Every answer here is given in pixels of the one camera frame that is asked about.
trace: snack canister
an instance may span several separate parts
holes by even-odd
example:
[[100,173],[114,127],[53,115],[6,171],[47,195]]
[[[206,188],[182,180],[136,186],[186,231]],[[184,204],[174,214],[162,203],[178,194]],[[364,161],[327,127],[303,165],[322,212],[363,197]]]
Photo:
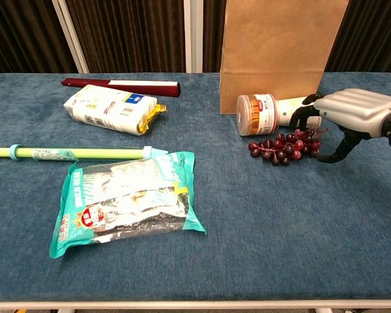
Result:
[[[241,136],[272,134],[279,126],[289,126],[295,110],[305,97],[277,100],[270,94],[241,95],[237,99],[236,119]],[[319,129],[321,117],[309,117],[307,127]]]

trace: blue felt tablecloth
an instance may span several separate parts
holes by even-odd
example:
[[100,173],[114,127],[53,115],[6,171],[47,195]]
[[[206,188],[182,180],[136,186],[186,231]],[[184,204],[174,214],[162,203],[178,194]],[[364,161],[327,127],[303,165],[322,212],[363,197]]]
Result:
[[[179,98],[142,137],[71,120],[67,74],[0,74],[0,147],[143,146],[195,153],[195,212],[209,231],[49,246],[70,163],[0,159],[0,301],[391,299],[391,148],[362,142],[338,164],[289,167],[249,156],[217,74],[90,74],[177,80]],[[391,95],[391,74],[325,74],[320,93]],[[341,132],[323,140],[332,152]]]

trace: robotic hand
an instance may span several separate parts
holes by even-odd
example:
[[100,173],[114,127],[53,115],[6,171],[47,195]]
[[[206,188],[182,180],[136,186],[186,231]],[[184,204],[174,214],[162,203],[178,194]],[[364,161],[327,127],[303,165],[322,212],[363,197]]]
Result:
[[332,155],[318,160],[336,163],[343,160],[362,139],[387,137],[391,145],[391,97],[363,89],[345,89],[331,95],[312,94],[291,117],[289,126],[305,130],[310,116],[321,116],[336,123],[345,137]]

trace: grape bunch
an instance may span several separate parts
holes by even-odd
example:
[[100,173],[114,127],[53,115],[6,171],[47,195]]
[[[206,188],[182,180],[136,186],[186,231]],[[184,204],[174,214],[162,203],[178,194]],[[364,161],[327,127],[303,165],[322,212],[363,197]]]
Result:
[[304,155],[317,158],[320,155],[320,138],[323,132],[310,128],[301,131],[297,128],[294,134],[277,134],[275,140],[249,143],[251,157],[262,157],[273,165],[289,165],[290,160],[300,160]]

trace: yellow packaging tab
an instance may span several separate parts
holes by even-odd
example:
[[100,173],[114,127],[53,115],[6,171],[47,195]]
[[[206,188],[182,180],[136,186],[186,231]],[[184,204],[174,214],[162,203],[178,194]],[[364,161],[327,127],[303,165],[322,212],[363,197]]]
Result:
[[64,104],[71,118],[119,132],[143,135],[166,106],[157,99],[94,85],[87,85]]

